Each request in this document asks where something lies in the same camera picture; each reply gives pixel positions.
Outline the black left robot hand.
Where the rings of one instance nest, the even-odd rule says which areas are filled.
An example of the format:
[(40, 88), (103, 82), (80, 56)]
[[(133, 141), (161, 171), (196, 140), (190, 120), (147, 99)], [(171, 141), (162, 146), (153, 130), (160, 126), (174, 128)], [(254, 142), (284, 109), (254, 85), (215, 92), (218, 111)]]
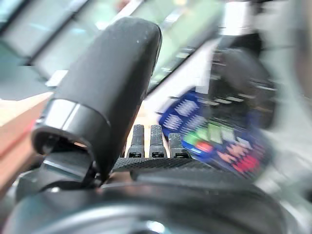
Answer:
[(153, 22), (124, 17), (73, 64), (32, 130), (5, 234), (285, 234), (281, 205), (255, 186), (275, 152), (241, 98), (190, 90), (151, 127), (134, 121), (161, 47)]

